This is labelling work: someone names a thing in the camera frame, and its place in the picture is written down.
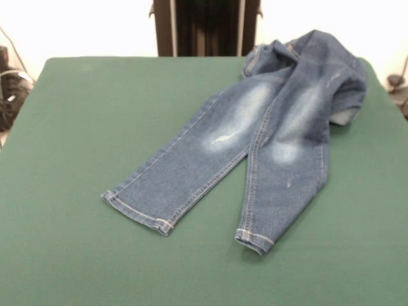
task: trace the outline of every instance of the jeans hem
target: jeans hem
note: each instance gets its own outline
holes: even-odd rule
[[[275,244],[275,242],[268,237],[251,233],[246,229],[244,230],[240,228],[238,228],[235,232],[235,240],[238,243],[254,250],[261,256],[267,253]]]
[[[143,212],[140,212],[130,205],[126,204],[123,200],[119,199],[117,195],[115,195],[111,190],[107,190],[105,193],[101,195],[104,201],[112,206],[114,209],[118,210],[126,217],[140,223],[142,225],[151,228],[152,230],[158,231],[160,234],[164,236],[168,236],[170,231],[173,229],[173,226],[164,219],[157,219],[153,218]]]

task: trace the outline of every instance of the green cloth surface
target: green cloth surface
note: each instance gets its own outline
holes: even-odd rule
[[[99,197],[243,63],[49,60],[0,153],[0,305],[407,305],[408,125],[367,63],[326,187],[265,256],[234,241],[246,160],[169,237]]]

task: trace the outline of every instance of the white wall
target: white wall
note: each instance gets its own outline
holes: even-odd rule
[[[256,43],[276,38],[286,42],[319,29],[334,34],[354,55],[369,60],[383,85],[389,74],[401,73],[408,55],[407,0],[262,0],[261,7],[263,19],[258,17]]]
[[[34,78],[49,57],[157,56],[152,0],[2,1],[0,26]],[[0,44],[10,46],[0,33]],[[9,48],[11,65],[18,62]]]
[[[0,25],[34,77],[49,57],[157,56],[154,16],[148,19],[152,0],[3,2],[2,11],[10,14],[1,14]],[[366,0],[263,0],[262,10],[256,43],[291,40],[311,29],[328,31],[368,59],[383,84],[390,73],[400,73],[408,55],[407,0],[389,6]],[[6,44],[1,35],[0,43]]]

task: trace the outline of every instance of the stitching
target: stitching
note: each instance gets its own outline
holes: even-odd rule
[[[246,75],[249,77],[249,74],[251,73],[251,70],[252,70],[252,68],[255,66],[255,64],[256,64],[256,62],[258,61],[258,59],[259,59],[259,54],[261,53],[261,46],[259,46],[257,49],[256,49],[256,53],[255,53],[255,57],[254,57],[254,59],[252,60],[252,62],[248,65],[248,68],[246,69],[247,71],[246,71]]]
[[[247,231],[246,229],[244,230],[244,229],[238,228],[237,231],[243,231],[243,232],[245,232],[245,233],[250,234],[251,236],[260,237],[260,238],[262,238],[263,240],[266,240],[267,242],[269,242],[269,243],[272,244],[272,245],[275,244],[275,242],[274,242],[273,240],[270,240],[268,237],[265,237],[265,236],[260,235],[260,234],[254,234],[254,233],[252,233],[252,232],[250,232],[250,231]]]
[[[220,181],[230,169],[232,169],[245,155],[247,155],[248,147],[245,148],[241,153],[234,157],[221,171],[215,174],[207,183],[201,186],[193,195],[181,206],[179,207],[174,214],[169,218],[169,220],[175,224],[184,213],[189,210],[199,198],[201,198],[209,189],[212,188],[218,181]]]
[[[110,201],[113,198],[113,192],[111,190],[107,190],[105,193],[101,195],[101,197],[106,196],[106,199]]]
[[[137,214],[141,215],[142,217],[146,217],[146,218],[148,218],[148,219],[150,219],[150,220],[154,220],[154,221],[161,221],[161,222],[163,222],[163,223],[166,223],[166,224],[167,224],[168,226],[170,226],[171,228],[173,228],[173,226],[172,226],[169,222],[167,222],[167,221],[165,221],[165,220],[155,219],[155,218],[153,218],[153,217],[151,217],[151,216],[149,216],[149,215],[145,215],[143,212],[140,212],[140,211],[134,209],[133,207],[130,207],[128,204],[126,204],[125,202],[123,202],[121,199],[119,199],[119,198],[116,197],[116,196],[112,196],[112,198],[115,199],[115,200],[117,200],[120,204],[124,205],[126,208],[130,209],[131,211],[136,212]]]
[[[116,193],[114,193],[114,196],[118,195],[119,193],[121,193],[122,191],[124,191],[126,188],[128,188],[131,184],[133,184],[133,182],[134,182],[135,180],[137,180],[137,179],[138,179],[142,174],[144,174],[149,168],[151,168],[154,164],[156,164],[172,147],[174,147],[175,144],[176,144],[177,142],[179,142],[179,141],[190,131],[190,129],[191,129],[193,126],[195,126],[195,125],[198,123],[198,121],[200,121],[201,118],[203,118],[204,115],[215,105],[215,103],[218,101],[218,99],[221,97],[221,95],[224,93],[224,91],[225,91],[225,90],[223,90],[223,91],[218,95],[218,97],[214,100],[214,102],[210,105],[210,107],[209,107],[207,110],[205,110],[205,111],[202,113],[201,116],[199,116],[199,117],[197,118],[196,122],[194,122],[193,124],[191,124],[191,126],[189,126],[189,128],[186,129],[186,130],[184,131],[184,133],[182,133],[159,157],[157,157],[157,159],[156,159],[153,163],[151,163],[150,165],[148,165],[148,167],[146,167],[146,168],[145,168],[141,173],[139,173],[133,180],[131,180],[130,183],[128,183],[127,185],[125,185],[121,190],[119,190],[119,191],[117,191]]]
[[[248,220],[248,211],[249,211],[249,207],[253,206],[254,203],[254,194],[255,194],[255,190],[252,190],[253,185],[254,185],[254,181],[256,180],[256,171],[257,171],[257,164],[256,164],[256,151],[259,149],[259,143],[261,141],[261,138],[263,136],[263,133],[265,132],[265,128],[266,128],[266,123],[269,121],[269,117],[270,114],[272,112],[272,108],[274,106],[274,102],[272,103],[271,106],[269,106],[269,109],[265,115],[265,118],[263,119],[262,125],[260,127],[260,129],[258,130],[258,133],[256,135],[256,140],[255,140],[255,144],[254,144],[254,152],[252,153],[252,161],[251,161],[251,175],[250,175],[250,179],[249,179],[249,186],[248,186],[248,199],[247,199],[247,209],[245,211],[245,222],[244,222],[244,227],[245,228],[250,228],[251,227],[251,223],[252,223],[252,213],[251,213],[251,218],[249,219],[249,223],[247,224],[247,220]]]
[[[173,226],[172,226],[169,222],[167,222],[166,220],[156,219],[156,221],[161,221],[161,222],[163,222],[163,223],[166,223],[169,227],[173,228]]]

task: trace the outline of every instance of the denim fabric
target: denim fabric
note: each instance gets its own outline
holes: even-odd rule
[[[366,91],[361,62],[333,36],[256,46],[243,80],[210,97],[182,131],[103,199],[163,235],[244,157],[235,239],[268,252],[328,176],[329,123],[353,120]]]

